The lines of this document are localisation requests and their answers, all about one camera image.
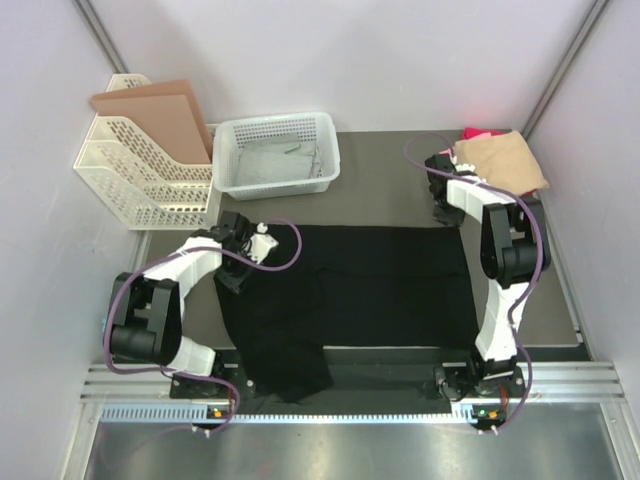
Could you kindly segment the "black daisy print t-shirt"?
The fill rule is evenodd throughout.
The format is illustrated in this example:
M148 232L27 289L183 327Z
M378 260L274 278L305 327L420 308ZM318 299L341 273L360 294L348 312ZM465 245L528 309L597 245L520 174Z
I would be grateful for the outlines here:
M238 292L216 283L222 318L248 376L297 402L333 381L324 350L467 350L479 332L454 228L273 225L277 248Z

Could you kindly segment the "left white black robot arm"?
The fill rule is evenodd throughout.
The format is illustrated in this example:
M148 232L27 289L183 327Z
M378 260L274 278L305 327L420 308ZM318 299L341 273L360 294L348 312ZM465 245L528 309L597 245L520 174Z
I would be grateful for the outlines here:
M216 352L183 334L186 297L211 274L237 294L250 274L243 262L218 252L220 248L249 260L255 228L243 215L225 211L220 223L192 234L163 263L132 277L120 274L114 281L104 345L108 358L158 366L192 377L205 396L226 387L227 374Z

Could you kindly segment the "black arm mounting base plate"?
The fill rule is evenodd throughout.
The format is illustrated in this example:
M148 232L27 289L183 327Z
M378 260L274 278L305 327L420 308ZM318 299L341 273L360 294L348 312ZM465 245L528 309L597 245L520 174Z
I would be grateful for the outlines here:
M520 369L512 379L474 385L463 350L435 347L328 348L325 350L331 384L311 375L312 393L285 401L245 372L234 350L221 352L223 371L216 375L240 392L239 412L246 415L401 415L450 413L464 400L494 404L524 392Z

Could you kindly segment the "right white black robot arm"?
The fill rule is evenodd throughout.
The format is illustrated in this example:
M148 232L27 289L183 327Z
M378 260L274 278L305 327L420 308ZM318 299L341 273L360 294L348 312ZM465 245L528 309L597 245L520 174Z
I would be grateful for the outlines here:
M519 376L519 330L530 285L550 263L544 208L532 195L514 198L497 192L469 167L457 169L448 154L424 161L434 219L459 227L465 219L480 225L479 259L488 279L484 318L462 374L447 374L450 389L487 396Z

